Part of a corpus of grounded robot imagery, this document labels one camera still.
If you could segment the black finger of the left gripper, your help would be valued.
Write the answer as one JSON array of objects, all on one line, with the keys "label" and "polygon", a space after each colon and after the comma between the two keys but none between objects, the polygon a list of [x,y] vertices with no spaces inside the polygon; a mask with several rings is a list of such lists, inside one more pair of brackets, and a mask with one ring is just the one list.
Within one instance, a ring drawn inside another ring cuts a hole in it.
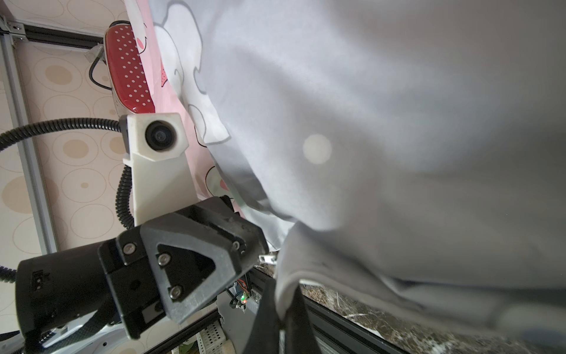
[{"label": "black finger of the left gripper", "polygon": [[268,253],[260,227],[213,197],[154,218],[140,235],[169,319],[182,323]]}]

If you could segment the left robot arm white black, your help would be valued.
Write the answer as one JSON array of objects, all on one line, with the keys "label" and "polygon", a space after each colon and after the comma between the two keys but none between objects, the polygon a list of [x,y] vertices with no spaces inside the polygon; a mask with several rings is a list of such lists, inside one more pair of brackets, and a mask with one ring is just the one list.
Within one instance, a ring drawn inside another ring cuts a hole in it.
[{"label": "left robot arm white black", "polygon": [[14,274],[24,353],[180,325],[268,251],[227,196],[199,199],[177,115],[37,122],[4,132],[1,149],[53,133],[47,192],[66,249]]}]

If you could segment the pink cartoon pillow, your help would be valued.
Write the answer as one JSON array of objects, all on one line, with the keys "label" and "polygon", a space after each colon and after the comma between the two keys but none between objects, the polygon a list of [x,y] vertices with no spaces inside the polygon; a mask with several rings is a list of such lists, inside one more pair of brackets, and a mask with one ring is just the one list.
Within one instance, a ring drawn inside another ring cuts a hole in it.
[{"label": "pink cartoon pillow", "polygon": [[150,96],[156,109],[153,114],[177,113],[181,116],[189,143],[186,156],[198,202],[211,197],[227,196],[236,212],[241,213],[241,206],[222,179],[209,150],[200,141],[198,125],[194,124],[192,116],[182,106],[162,68],[162,58],[148,1],[127,1],[125,5],[136,38]]}]

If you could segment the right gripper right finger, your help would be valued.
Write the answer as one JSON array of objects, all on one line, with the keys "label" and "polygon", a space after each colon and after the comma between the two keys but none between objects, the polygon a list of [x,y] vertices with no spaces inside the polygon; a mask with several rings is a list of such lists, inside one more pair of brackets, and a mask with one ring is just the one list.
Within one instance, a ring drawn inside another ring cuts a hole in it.
[{"label": "right gripper right finger", "polygon": [[292,302],[285,314],[284,329],[286,354],[321,354],[299,287],[294,291]]}]

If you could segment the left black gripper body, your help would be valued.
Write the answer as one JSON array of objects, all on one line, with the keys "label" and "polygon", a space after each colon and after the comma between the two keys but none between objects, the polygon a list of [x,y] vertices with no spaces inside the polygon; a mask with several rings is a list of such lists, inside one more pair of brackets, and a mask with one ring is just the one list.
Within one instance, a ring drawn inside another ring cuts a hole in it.
[{"label": "left black gripper body", "polygon": [[16,313],[23,337],[38,341],[48,330],[91,314],[76,341],[119,319],[131,339],[168,317],[174,299],[159,255],[173,247],[177,228],[145,223],[120,236],[20,262]]}]

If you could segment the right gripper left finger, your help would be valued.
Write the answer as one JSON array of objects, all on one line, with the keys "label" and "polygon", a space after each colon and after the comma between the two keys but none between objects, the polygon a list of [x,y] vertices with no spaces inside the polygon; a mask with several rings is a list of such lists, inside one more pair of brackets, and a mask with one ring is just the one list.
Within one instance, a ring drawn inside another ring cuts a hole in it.
[{"label": "right gripper left finger", "polygon": [[265,283],[244,354],[279,353],[280,321],[275,307],[275,288],[274,279]]}]

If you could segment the grey polar bear pillow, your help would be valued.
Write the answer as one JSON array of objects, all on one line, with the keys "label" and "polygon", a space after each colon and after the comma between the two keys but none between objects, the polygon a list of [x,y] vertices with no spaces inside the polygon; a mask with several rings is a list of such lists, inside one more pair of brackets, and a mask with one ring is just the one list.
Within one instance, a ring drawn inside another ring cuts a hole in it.
[{"label": "grey polar bear pillow", "polygon": [[150,1],[171,87],[300,283],[565,351],[563,1]]}]

